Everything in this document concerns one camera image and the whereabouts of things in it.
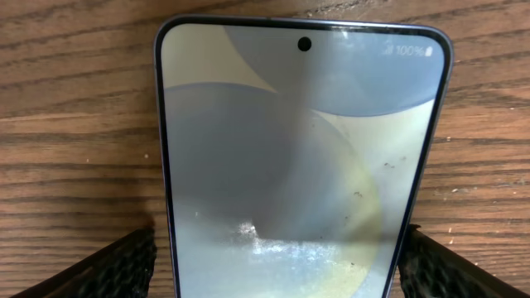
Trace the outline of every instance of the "smartphone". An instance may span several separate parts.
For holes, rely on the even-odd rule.
[[[155,41],[177,297],[384,297],[452,65],[424,26],[185,15]]]

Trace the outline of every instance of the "black bezel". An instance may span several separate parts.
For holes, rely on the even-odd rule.
[[[441,76],[438,92],[436,94],[434,108],[432,109],[431,119],[426,131],[425,141],[422,147],[422,153],[418,162],[414,181],[412,183],[411,194],[408,198],[407,208],[403,216],[402,225],[397,238],[396,247],[394,249],[392,262],[388,269],[388,276],[385,287],[383,289],[383,297],[388,296],[390,285],[392,285],[393,273],[395,271],[397,259],[402,249],[402,240],[405,229],[410,222],[412,213],[412,206],[416,202],[418,186],[420,184],[423,169],[425,168],[429,148],[431,147],[432,138],[438,117],[441,111],[447,83],[449,81],[451,68],[453,65],[453,48],[450,39],[441,31],[428,26],[414,26],[401,24],[382,24],[370,22],[333,22],[324,20],[306,20],[306,19],[287,19],[275,17],[226,17],[226,16],[209,16],[209,15],[179,15],[166,21],[160,27],[154,43],[154,58],[155,58],[155,80],[157,83],[157,107],[158,107],[158,122],[161,140],[161,155],[162,155],[162,170],[164,175],[164,186],[166,187],[166,207],[167,207],[167,221],[169,225],[169,236],[171,246],[171,260],[173,261],[173,281],[175,285],[176,297],[181,298],[181,288],[178,276],[178,261],[176,257],[176,231],[174,227],[173,217],[173,202],[171,195],[171,173],[169,169],[169,152],[167,150],[166,139],[166,110],[164,104],[164,86],[162,81],[161,70],[161,44],[166,36],[166,33],[173,27],[181,24],[212,24],[212,25],[226,25],[226,26],[258,26],[258,27],[275,27],[275,28],[290,28],[290,29],[311,29],[311,30],[347,30],[347,31],[361,31],[371,33],[386,33],[398,35],[414,35],[430,37],[438,44],[440,44],[444,51],[444,69]]]

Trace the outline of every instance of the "brown wood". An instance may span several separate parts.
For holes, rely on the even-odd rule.
[[[152,40],[179,12],[444,30],[456,63],[413,222],[530,291],[528,1],[1,0],[1,297],[151,218],[151,297],[172,297]]]

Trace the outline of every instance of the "phone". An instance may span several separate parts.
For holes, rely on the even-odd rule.
[[[176,295],[386,296],[452,59],[424,26],[166,22],[155,65]]]

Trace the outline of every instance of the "wood grain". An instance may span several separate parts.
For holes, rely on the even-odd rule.
[[[172,297],[152,69],[182,12],[436,26],[456,62],[416,224],[530,291],[530,3],[0,0],[0,296],[154,220],[151,297]],[[398,287],[392,295],[402,296]]]

